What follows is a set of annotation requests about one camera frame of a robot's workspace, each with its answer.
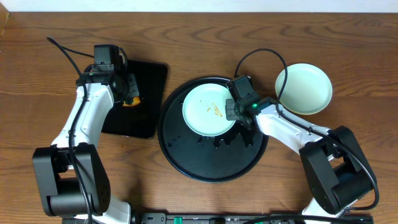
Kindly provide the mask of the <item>green and yellow sponge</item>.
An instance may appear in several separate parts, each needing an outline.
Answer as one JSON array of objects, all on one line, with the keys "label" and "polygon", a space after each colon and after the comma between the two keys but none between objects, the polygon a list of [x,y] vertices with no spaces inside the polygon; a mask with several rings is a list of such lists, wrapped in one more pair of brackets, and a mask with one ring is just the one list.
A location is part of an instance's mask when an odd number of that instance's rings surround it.
[{"label": "green and yellow sponge", "polygon": [[133,107],[133,106],[137,106],[141,103],[141,100],[138,96],[133,97],[130,100],[124,101],[123,102],[123,106],[124,107]]}]

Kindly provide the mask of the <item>light blue plate front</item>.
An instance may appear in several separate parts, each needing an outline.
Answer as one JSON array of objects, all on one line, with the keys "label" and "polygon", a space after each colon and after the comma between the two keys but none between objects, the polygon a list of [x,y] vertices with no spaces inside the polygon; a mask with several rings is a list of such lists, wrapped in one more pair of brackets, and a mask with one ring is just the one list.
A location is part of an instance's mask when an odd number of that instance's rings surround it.
[{"label": "light blue plate front", "polygon": [[229,131],[235,121],[226,118],[229,90],[220,84],[206,83],[190,90],[183,101],[182,114],[186,125],[195,133],[215,137]]}]

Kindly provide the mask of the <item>light blue plate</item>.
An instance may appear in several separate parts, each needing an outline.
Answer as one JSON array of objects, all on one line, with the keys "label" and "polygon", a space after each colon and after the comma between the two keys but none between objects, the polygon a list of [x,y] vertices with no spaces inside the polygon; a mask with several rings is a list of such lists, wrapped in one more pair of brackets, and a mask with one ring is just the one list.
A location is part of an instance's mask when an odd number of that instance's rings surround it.
[{"label": "light blue plate", "polygon": [[296,63],[280,72],[275,92],[282,93],[280,103],[297,114],[310,115],[325,109],[333,95],[327,74],[308,63]]},{"label": "light blue plate", "polygon": [[206,83],[190,90],[183,101],[182,114],[186,125],[195,133],[215,137],[229,131],[235,121],[226,118],[229,90],[220,84]]}]

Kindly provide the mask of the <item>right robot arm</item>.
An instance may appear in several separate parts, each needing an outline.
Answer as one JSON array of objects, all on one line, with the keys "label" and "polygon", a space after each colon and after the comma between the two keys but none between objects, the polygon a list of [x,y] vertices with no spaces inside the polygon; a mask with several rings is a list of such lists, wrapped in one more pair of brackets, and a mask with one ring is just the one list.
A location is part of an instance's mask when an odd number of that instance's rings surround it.
[{"label": "right robot arm", "polygon": [[304,223],[344,223],[343,215],[370,192],[379,202],[376,176],[353,132],[340,126],[317,126],[287,111],[278,100],[260,99],[255,92],[226,99],[226,117],[257,128],[300,155],[312,192],[310,204],[298,215]]}]

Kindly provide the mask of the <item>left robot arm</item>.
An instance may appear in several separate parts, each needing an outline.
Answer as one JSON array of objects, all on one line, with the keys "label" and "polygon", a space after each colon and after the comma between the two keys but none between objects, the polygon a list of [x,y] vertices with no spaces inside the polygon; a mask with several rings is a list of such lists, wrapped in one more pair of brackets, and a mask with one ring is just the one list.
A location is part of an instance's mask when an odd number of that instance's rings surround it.
[{"label": "left robot arm", "polygon": [[44,213],[78,223],[132,223],[131,206],[111,195],[97,151],[116,100],[128,100],[134,75],[125,65],[94,64],[76,81],[76,100],[60,134],[33,156]]}]

